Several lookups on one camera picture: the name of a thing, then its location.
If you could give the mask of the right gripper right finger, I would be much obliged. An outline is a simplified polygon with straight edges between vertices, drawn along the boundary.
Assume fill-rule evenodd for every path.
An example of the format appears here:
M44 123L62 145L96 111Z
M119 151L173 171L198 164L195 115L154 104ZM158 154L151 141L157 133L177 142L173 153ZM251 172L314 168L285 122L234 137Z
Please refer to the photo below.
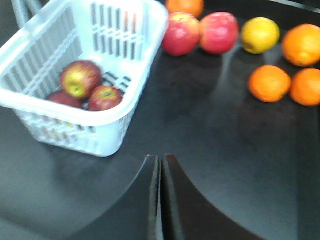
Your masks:
M161 218L166 240L259 240L195 187L176 156L161 161Z

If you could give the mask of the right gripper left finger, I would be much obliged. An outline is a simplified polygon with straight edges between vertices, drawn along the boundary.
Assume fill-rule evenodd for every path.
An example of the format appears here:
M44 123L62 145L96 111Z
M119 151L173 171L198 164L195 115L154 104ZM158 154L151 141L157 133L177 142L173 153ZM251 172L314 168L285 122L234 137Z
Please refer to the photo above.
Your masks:
M121 198L70 240L160 240L160 175L157 156L148 155Z

